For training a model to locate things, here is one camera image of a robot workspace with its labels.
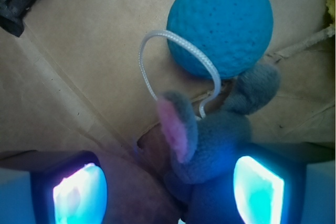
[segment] blue light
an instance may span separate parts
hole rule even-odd
[[[101,223],[107,205],[104,172],[87,164],[55,186],[53,197],[56,224]]]
[[[234,193],[245,223],[279,224],[284,181],[250,156],[241,157],[234,170]]]

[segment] pink inner ear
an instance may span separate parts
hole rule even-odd
[[[187,136],[184,124],[177,116],[172,102],[159,98],[157,101],[158,114],[162,132],[169,146],[175,151],[177,160],[183,163],[187,153]]]

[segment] light housing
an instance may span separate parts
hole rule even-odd
[[[92,152],[0,153],[0,178],[0,219],[4,223],[103,221],[107,181]],[[15,208],[26,211],[16,215],[11,211]]]

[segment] cardboard surface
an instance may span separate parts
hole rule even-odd
[[[146,32],[165,28],[173,1],[38,0],[25,18],[26,34],[93,113],[130,142],[156,121],[138,66],[139,45]],[[270,1],[275,27],[268,51],[322,27],[326,0]],[[212,88],[176,66],[164,39],[148,43],[144,64],[156,93],[178,89],[194,97]]]

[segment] stuffed mouse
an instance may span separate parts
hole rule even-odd
[[[187,224],[243,223],[235,203],[233,170],[237,151],[251,139],[246,115],[276,94],[280,74],[257,64],[241,73],[221,108],[197,121],[188,98],[166,92],[157,101],[162,132],[171,148],[171,194],[187,204]]]

